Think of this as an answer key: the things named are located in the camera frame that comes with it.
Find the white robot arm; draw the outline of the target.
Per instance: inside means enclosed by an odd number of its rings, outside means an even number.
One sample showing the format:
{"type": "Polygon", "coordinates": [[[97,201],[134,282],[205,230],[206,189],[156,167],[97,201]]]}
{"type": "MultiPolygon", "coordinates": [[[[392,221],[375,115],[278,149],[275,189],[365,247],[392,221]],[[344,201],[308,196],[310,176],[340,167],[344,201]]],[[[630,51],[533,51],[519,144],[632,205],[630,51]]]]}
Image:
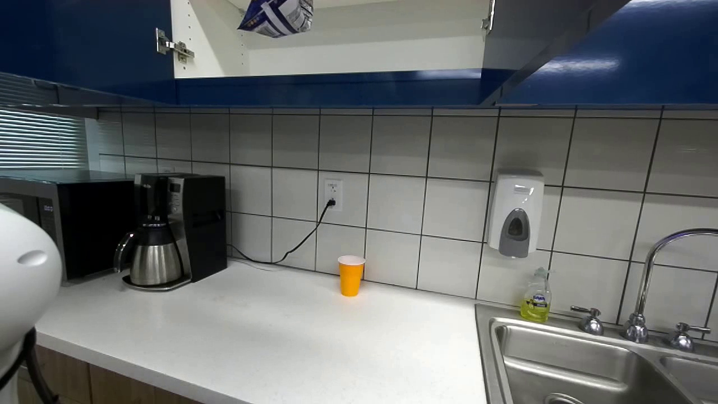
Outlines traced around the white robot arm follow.
{"type": "Polygon", "coordinates": [[[0,404],[18,404],[18,368],[62,279],[55,242],[30,219],[0,207],[0,404]]]}

